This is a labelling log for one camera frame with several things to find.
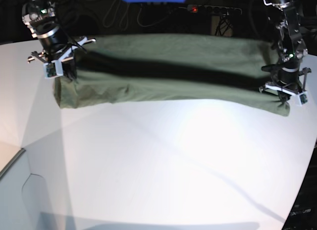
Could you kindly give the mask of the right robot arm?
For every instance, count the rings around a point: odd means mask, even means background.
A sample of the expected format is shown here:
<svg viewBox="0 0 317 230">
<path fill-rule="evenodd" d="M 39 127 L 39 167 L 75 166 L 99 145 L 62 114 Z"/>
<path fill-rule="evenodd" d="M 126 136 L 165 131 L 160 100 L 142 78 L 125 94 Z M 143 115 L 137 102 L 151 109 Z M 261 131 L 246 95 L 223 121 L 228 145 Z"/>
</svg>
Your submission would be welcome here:
<svg viewBox="0 0 317 230">
<path fill-rule="evenodd" d="M 27 62 L 40 61 L 46 79 L 64 76 L 75 80 L 75 50 L 86 52 L 84 45 L 96 40 L 86 36 L 80 37 L 79 40 L 70 37 L 56 17 L 54 0 L 29 0 L 22 7 L 22 21 L 32 37 L 42 45 L 42 51 L 31 52 Z"/>
</svg>

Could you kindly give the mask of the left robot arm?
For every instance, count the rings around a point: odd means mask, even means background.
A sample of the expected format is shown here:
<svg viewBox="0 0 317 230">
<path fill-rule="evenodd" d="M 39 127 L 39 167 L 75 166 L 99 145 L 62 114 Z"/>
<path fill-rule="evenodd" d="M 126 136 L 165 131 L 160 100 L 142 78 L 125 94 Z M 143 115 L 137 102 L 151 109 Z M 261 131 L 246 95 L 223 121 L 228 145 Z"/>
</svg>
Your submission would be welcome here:
<svg viewBox="0 0 317 230">
<path fill-rule="evenodd" d="M 262 67 L 262 71 L 270 73 L 271 81 L 266 82 L 260 91 L 276 91 L 283 103 L 294 97 L 297 105 L 303 106 L 308 102 L 306 80 L 311 69 L 300 69 L 308 49 L 300 32 L 300 19 L 294 1 L 263 0 L 266 6 L 279 9 L 282 17 L 275 24 L 279 32 L 275 42 L 279 59 L 276 64 Z"/>
</svg>

